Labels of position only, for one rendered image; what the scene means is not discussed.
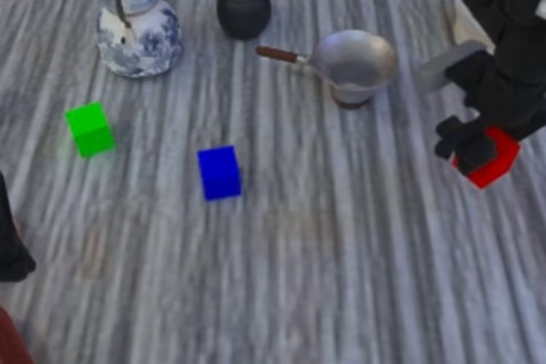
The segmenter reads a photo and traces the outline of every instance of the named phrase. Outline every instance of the wooden handle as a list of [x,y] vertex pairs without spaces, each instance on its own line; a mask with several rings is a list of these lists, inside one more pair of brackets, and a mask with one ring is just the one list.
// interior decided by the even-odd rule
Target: wooden handle
[[256,48],[256,54],[274,60],[287,61],[288,63],[295,63],[298,60],[298,55],[296,53],[273,49],[271,47],[258,46]]

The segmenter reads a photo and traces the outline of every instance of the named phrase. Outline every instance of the wood grain surface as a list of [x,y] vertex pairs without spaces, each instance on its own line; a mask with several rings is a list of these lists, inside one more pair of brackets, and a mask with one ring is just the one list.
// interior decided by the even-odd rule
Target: wood grain surface
[[[0,0],[0,169],[38,261],[0,301],[36,364],[543,363],[546,135],[484,192],[434,157],[472,115],[414,82],[451,0],[272,0],[247,43],[216,0],[169,1],[185,57],[134,81],[100,64],[100,0]],[[400,57],[361,110],[253,52],[347,28]],[[63,113],[90,101],[117,147],[83,160]],[[244,194],[206,203],[196,152],[226,144]]]

